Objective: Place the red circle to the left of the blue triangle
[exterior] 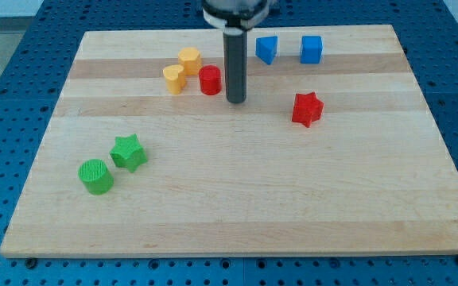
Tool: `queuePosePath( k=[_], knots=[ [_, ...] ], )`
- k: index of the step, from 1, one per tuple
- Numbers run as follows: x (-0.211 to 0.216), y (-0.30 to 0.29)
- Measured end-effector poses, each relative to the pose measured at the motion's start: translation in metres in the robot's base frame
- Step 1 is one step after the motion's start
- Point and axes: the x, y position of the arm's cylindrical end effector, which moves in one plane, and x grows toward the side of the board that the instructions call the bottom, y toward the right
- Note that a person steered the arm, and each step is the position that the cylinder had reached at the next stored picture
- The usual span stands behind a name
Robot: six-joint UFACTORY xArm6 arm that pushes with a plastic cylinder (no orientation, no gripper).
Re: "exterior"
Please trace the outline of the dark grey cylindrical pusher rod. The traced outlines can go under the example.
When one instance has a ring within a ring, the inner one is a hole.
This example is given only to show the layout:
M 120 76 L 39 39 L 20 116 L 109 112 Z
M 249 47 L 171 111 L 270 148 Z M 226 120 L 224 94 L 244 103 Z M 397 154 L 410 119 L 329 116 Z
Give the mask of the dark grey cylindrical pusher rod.
M 247 33 L 223 35 L 226 98 L 240 104 L 246 101 Z

